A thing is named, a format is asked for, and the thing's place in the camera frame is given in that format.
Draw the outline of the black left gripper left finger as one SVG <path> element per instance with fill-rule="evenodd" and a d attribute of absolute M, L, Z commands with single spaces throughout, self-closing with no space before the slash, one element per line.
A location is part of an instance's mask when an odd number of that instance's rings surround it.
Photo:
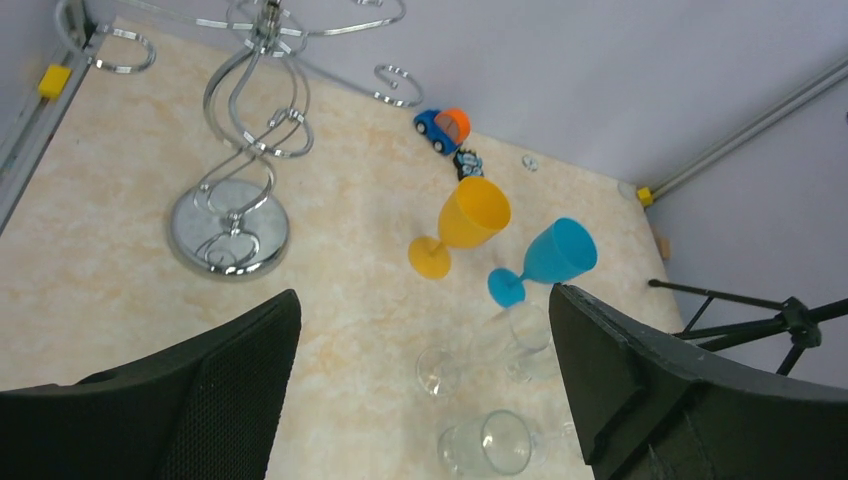
<path fill-rule="evenodd" d="M 301 331 L 286 290 L 72 385 L 1 395 L 5 479 L 262 479 Z"/>

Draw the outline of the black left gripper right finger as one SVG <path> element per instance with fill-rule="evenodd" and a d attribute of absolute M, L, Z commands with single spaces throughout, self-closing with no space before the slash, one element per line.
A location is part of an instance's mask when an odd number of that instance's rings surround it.
<path fill-rule="evenodd" d="M 598 479 L 843 479 L 844 389 L 757 370 L 557 284 L 549 318 Z"/>

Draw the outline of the yellow plastic wine glass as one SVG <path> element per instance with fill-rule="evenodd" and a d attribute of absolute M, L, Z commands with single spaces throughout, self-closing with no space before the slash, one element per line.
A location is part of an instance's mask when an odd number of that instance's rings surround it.
<path fill-rule="evenodd" d="M 450 248 L 477 248 L 504 230 L 511 218 L 510 201 L 498 185 L 485 177 L 466 177 L 443 204 L 437 236 L 422 235 L 409 244 L 410 265 L 426 279 L 442 279 L 452 267 Z"/>

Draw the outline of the blue plastic wine glass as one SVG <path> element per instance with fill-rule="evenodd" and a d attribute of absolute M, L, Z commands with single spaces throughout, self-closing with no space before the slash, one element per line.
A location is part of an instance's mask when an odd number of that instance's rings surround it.
<path fill-rule="evenodd" d="M 559 218 L 528 246 L 520 274 L 496 268 L 487 278 L 488 292 L 502 308 L 526 299 L 524 283 L 556 284 L 591 271 L 598 262 L 598 250 L 590 232 L 572 218 Z"/>

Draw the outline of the clear wine glass front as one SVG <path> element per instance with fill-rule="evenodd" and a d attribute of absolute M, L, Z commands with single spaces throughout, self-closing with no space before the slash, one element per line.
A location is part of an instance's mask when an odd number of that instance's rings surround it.
<path fill-rule="evenodd" d="M 552 336 L 547 345 L 527 354 L 505 367 L 507 376 L 517 383 L 546 381 L 561 374 L 556 347 Z"/>

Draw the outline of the clear wine glass back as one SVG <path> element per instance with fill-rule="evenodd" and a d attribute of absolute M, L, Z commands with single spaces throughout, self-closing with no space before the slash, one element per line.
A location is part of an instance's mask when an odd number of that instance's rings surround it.
<path fill-rule="evenodd" d="M 571 420 L 548 424 L 508 409 L 495 409 L 451 426 L 436 444 L 440 465 L 453 477 L 516 477 L 544 465 L 560 451 L 584 458 Z"/>

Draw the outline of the clear wine glass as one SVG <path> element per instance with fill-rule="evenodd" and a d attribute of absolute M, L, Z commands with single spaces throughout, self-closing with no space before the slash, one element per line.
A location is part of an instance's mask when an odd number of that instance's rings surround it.
<path fill-rule="evenodd" d="M 466 346 L 423 350 L 416 361 L 416 377 L 428 395 L 450 396 L 459 388 L 464 373 L 515 366 L 542 352 L 550 342 L 546 311 L 534 303 L 519 302 L 482 322 Z"/>
<path fill-rule="evenodd" d="M 527 354 L 505 367 L 507 376 L 517 383 L 546 381 L 561 374 L 556 347 L 552 336 L 547 345 Z"/>
<path fill-rule="evenodd" d="M 516 477 L 544 465 L 560 451 L 584 458 L 571 420 L 548 424 L 508 409 L 495 409 L 451 426 L 436 444 L 440 465 L 453 477 Z"/>

